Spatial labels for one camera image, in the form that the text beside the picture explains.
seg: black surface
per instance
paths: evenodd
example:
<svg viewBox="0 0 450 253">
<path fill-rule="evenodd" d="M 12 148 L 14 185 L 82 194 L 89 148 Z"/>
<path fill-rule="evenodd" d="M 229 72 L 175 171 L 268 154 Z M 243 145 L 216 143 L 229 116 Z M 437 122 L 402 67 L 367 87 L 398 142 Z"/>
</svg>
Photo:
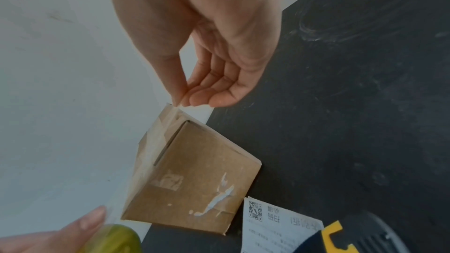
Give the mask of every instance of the black surface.
<svg viewBox="0 0 450 253">
<path fill-rule="evenodd" d="M 260 84 L 208 125 L 261 159 L 249 195 L 331 223 L 368 210 L 450 250 L 450 0 L 299 0 Z M 152 226 L 146 252 L 239 252 Z"/>
</svg>

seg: paper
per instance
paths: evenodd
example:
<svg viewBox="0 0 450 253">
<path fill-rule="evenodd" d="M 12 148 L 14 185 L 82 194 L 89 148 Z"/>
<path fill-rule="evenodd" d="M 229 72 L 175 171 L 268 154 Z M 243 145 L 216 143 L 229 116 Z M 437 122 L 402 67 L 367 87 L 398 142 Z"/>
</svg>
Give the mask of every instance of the paper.
<svg viewBox="0 0 450 253">
<path fill-rule="evenodd" d="M 248 197 L 244 199 L 241 253 L 293 253 L 322 229 L 320 220 Z"/>
</svg>

